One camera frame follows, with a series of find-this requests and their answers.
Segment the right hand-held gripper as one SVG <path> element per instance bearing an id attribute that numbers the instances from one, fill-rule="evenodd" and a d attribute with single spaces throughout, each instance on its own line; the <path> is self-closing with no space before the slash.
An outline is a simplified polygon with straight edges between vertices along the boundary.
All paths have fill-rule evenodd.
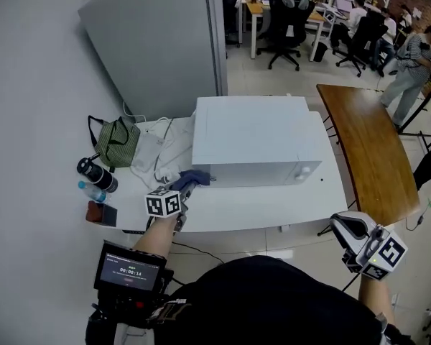
<path id="1" fill-rule="evenodd" d="M 336 213 L 330 219 L 330 227 L 345 249 L 342 261 L 352 273 L 382 281 L 408 252 L 407 245 L 395 231 L 376 225 L 366 213 Z"/>

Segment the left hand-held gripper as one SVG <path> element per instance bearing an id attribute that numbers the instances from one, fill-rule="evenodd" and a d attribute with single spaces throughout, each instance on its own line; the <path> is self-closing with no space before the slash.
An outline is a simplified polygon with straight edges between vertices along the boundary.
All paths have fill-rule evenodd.
<path id="1" fill-rule="evenodd" d="M 181 190 L 180 182 L 175 181 L 165 186 L 165 189 L 156 189 L 145 195 L 145 205 L 148 215 L 148 221 L 145 230 L 147 230 L 157 218 L 165 219 L 175 217 L 177 223 L 174 232 L 180 232 L 186 222 L 187 206 L 184 202 L 190 198 L 193 190 L 197 186 L 195 181 L 186 183 Z"/>

